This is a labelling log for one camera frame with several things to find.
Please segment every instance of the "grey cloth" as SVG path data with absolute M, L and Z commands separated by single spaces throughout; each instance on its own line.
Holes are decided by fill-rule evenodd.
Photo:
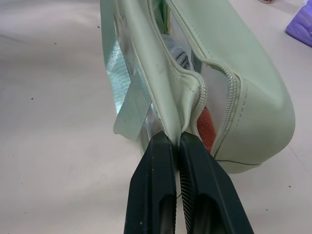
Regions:
M 176 62 L 184 69 L 189 70 L 190 62 L 185 50 L 171 36 L 166 34 L 162 34 L 161 36 Z

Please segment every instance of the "zipper opening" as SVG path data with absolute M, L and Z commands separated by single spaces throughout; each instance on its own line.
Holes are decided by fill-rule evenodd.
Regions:
M 231 122 L 234 118 L 234 110 L 236 109 L 237 102 L 238 102 L 238 96 L 240 93 L 240 80 L 236 76 L 236 74 L 230 70 L 230 68 L 227 65 L 225 65 L 221 62 L 218 62 L 218 61 L 207 59 L 205 57 L 202 50 L 198 46 L 196 40 L 192 36 L 192 33 L 190 32 L 187 25 L 184 23 L 182 17 L 179 15 L 178 11 L 176 10 L 175 6 L 169 0 L 166 0 L 166 2 L 167 2 L 168 7 L 171 10 L 173 16 L 175 17 L 177 23 L 179 24 L 184 36 L 186 37 L 187 41 L 189 42 L 194 55 L 200 61 L 209 64 L 213 68 L 215 67 L 217 70 L 222 71 L 225 74 L 225 76 L 229 79 L 229 90 L 228 90 L 229 98 L 228 98 L 228 102 L 226 105 L 226 110 L 223 114 L 222 122 L 221 122 L 221 125 L 217 131 L 216 139 L 214 140 L 213 147 L 211 150 L 211 154 L 213 156 L 215 156 L 217 153 L 217 150 L 218 150 L 221 142 L 223 141 L 225 135 L 227 134 L 227 132 L 231 126 Z M 198 133 L 198 129 L 197 129 L 196 124 L 195 124 L 195 126 L 193 125 L 193 128 L 196 128 L 196 130 L 193 129 L 193 131 Z
M 180 72 L 181 74 L 184 75 L 189 75 L 189 78 L 191 79 L 191 81 L 198 87 L 199 89 L 199 98 L 198 101 L 194 107 L 194 110 L 191 113 L 191 119 L 190 119 L 190 128 L 192 131 L 192 134 L 196 135 L 197 137 L 200 138 L 198 129 L 197 129 L 197 120 L 199 118 L 199 116 L 201 115 L 203 109 L 205 108 L 206 105 L 206 99 L 207 99 L 207 89 L 206 89 L 206 84 L 205 81 L 203 80 L 201 74 L 195 72 L 195 71 L 191 71 L 191 70 L 186 70 L 184 68 L 182 68 L 177 62 L 176 60 L 173 58 L 173 56 L 171 55 L 170 51 L 168 50 L 162 36 L 161 36 L 161 32 L 159 30 L 159 27 L 157 25 L 156 22 L 156 18 L 155 18 L 155 14 L 153 11 L 153 0 L 148 0 L 148 8 L 149 8 L 149 14 L 152 20 L 153 25 L 156 28 L 156 32 L 161 40 L 161 43 L 163 44 L 163 46 L 165 47 L 166 53 L 168 54 L 168 56 L 170 57 L 171 62 L 173 63 L 175 69 Z

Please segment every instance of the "stitching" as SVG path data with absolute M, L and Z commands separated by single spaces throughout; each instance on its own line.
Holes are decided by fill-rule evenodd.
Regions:
M 206 48 L 208 54 L 210 54 L 210 52 L 209 52 L 207 46 L 206 46 L 205 43 L 202 41 L 200 35 L 199 35 L 198 32 L 195 30 L 194 26 L 191 24 L 191 21 L 190 21 L 189 18 L 187 17 L 186 13 L 183 11 L 183 8 L 179 5 L 178 1 L 176 1 L 176 0 L 172 0 L 172 1 L 174 1 L 174 2 L 179 6 L 180 10 L 182 11 L 183 15 L 184 15 L 185 18 L 187 19 L 188 23 L 190 24 L 190 26 L 193 28 L 194 32 L 196 33 L 196 35 L 197 35 L 198 38 L 200 39 L 202 45 Z
M 186 60 L 188 60 L 188 57 L 186 57 L 186 58 L 183 60 L 182 64 L 184 64 L 184 63 L 186 62 Z
M 151 13 L 151 12 L 150 12 L 150 17 L 155 17 L 154 13 Z M 170 54 L 170 52 L 169 52 L 169 50 L 168 50 L 168 47 L 167 47 L 167 46 L 162 42 L 162 40 L 160 39 L 161 35 L 160 35 L 160 33 L 158 32 L 157 29 L 156 29 L 156 35 L 157 35 L 157 39 L 158 39 L 158 41 L 160 42 L 160 44 L 162 45 L 162 47 L 165 48 L 165 54 L 166 54 L 166 59 L 167 59 L 167 61 L 170 62 L 170 63 L 172 64 L 173 62 L 172 62 L 171 58 L 168 57 L 169 54 Z M 183 73 L 179 72 L 179 71 L 174 67 L 174 65 L 173 65 L 173 67 L 170 66 L 169 69 L 173 70 L 174 79 L 176 79 L 178 83 L 180 83 L 184 88 L 187 88 L 188 90 L 190 90 L 192 93 L 195 94 L 195 91 L 194 91 L 193 89 L 191 89 L 191 88 L 188 86 L 188 84 L 187 84 L 184 80 L 182 80 L 182 79 L 187 79 L 187 76 L 191 76 L 191 75 L 186 75 L 186 74 L 183 74 Z
M 242 162 L 235 162 L 231 160 L 217 160 L 217 162 L 232 162 L 232 163 L 242 164 L 246 166 L 260 166 L 261 165 L 261 164 L 248 164 L 248 163 L 242 163 Z
M 242 114 L 243 114 L 243 112 L 244 112 L 244 110 L 245 110 L 245 104 L 246 104 L 246 100 L 247 100 L 247 94 L 248 94 L 248 86 L 247 86 L 247 89 L 246 89 L 245 100 L 244 100 L 243 107 L 242 107 L 242 110 L 241 110 L 241 112 L 240 112 L 240 115 L 239 115 L 237 124 L 236 124 L 236 126 L 235 126 L 235 128 L 234 128 L 234 131 L 232 132 L 231 136 L 227 139 L 226 143 L 225 143 L 224 146 L 222 147 L 222 149 L 221 149 L 219 155 L 222 154 L 222 152 L 223 152 L 224 148 L 226 147 L 227 143 L 230 141 L 230 139 L 233 138 L 234 134 L 236 133 L 237 127 L 238 127 L 238 125 L 240 124 L 240 120 L 241 120 Z
M 176 60 L 181 56 L 183 55 L 184 52 L 181 52 L 181 54 L 179 54 L 177 57 L 176 57 Z

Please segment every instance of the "faux leather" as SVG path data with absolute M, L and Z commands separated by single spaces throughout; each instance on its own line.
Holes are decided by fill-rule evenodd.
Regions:
M 260 43 L 227 0 L 171 0 L 207 59 L 230 67 L 241 91 L 229 132 L 214 157 L 228 173 L 260 165 L 290 142 L 293 104 Z
M 170 62 L 151 22 L 147 0 L 119 0 L 118 5 L 126 18 L 133 47 L 165 133 L 178 145 L 197 103 L 198 87 Z

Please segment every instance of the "zipper teeth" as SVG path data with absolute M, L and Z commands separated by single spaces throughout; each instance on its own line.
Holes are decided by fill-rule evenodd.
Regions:
M 197 120 L 199 118 L 199 116 L 201 115 L 202 111 L 204 110 L 205 108 L 205 105 L 206 105 L 206 99 L 207 99 L 207 88 L 206 88 L 206 83 L 205 81 L 203 80 L 201 74 L 197 73 L 197 72 L 193 72 L 193 71 L 190 71 L 190 70 L 186 70 L 186 69 L 183 69 L 177 62 L 176 60 L 172 57 L 172 55 L 170 54 L 168 48 L 166 47 L 165 45 L 165 42 L 163 41 L 162 37 L 161 37 L 161 33 L 160 33 L 160 30 L 157 26 L 157 22 L 156 22 L 156 19 L 155 19 L 155 15 L 154 15 L 154 12 L 153 12 L 153 9 L 152 9 L 152 1 L 153 0 L 148 0 L 148 8 L 149 8 L 149 13 L 150 13 L 150 16 L 151 16 L 151 20 L 156 28 L 156 31 L 160 37 L 160 40 L 162 42 L 162 44 L 164 45 L 165 47 L 165 50 L 168 54 L 168 56 L 170 57 L 172 63 L 174 64 L 174 67 L 182 74 L 187 74 L 187 75 L 190 75 L 192 77 L 192 82 L 198 87 L 199 89 L 199 99 L 196 103 L 196 106 L 195 106 L 195 110 L 193 111 L 193 113 L 191 114 L 191 119 L 190 119 L 190 126 L 191 126 L 191 130 L 192 130 L 192 133 L 194 135 L 196 135 L 197 137 L 200 138 L 200 135 L 199 135 L 199 132 L 198 132 L 198 129 L 197 129 Z
M 189 31 L 189 29 L 187 28 L 186 25 L 184 25 L 184 23 L 181 23 L 180 19 L 180 15 L 178 15 L 176 13 L 176 10 L 174 9 L 174 6 L 172 6 L 172 3 L 169 0 L 166 0 L 169 8 L 171 9 L 171 12 L 173 13 L 177 23 L 179 24 L 180 28 L 183 31 L 184 36 L 186 37 L 186 39 L 188 40 L 188 42 L 190 43 L 191 47 L 193 48 L 193 52 L 194 54 L 200 59 L 202 60 L 202 62 L 208 63 L 210 65 L 214 65 L 218 68 L 220 68 L 222 71 L 224 71 L 225 75 L 228 77 L 229 79 L 229 99 L 226 105 L 226 110 L 223 113 L 223 117 L 222 117 L 222 122 L 220 125 L 220 128 L 218 130 L 218 134 L 217 134 L 217 139 L 214 142 L 213 148 L 212 148 L 212 155 L 215 155 L 216 151 L 219 148 L 219 145 L 221 144 L 222 140 L 224 139 L 227 131 L 230 128 L 229 123 L 232 122 L 233 117 L 234 117 L 234 109 L 236 107 L 237 104 L 237 100 L 238 100 L 238 94 L 239 94 L 239 90 L 240 87 L 238 84 L 238 77 L 234 74 L 234 72 L 232 72 L 229 67 L 223 63 L 217 62 L 217 61 L 213 61 L 210 59 L 206 59 L 204 54 L 202 53 L 200 47 L 198 46 L 196 40 L 192 37 L 191 32 Z M 193 133 L 195 133 L 195 135 L 199 135 L 198 133 L 198 129 L 197 129 L 197 122 L 192 123 L 192 131 Z

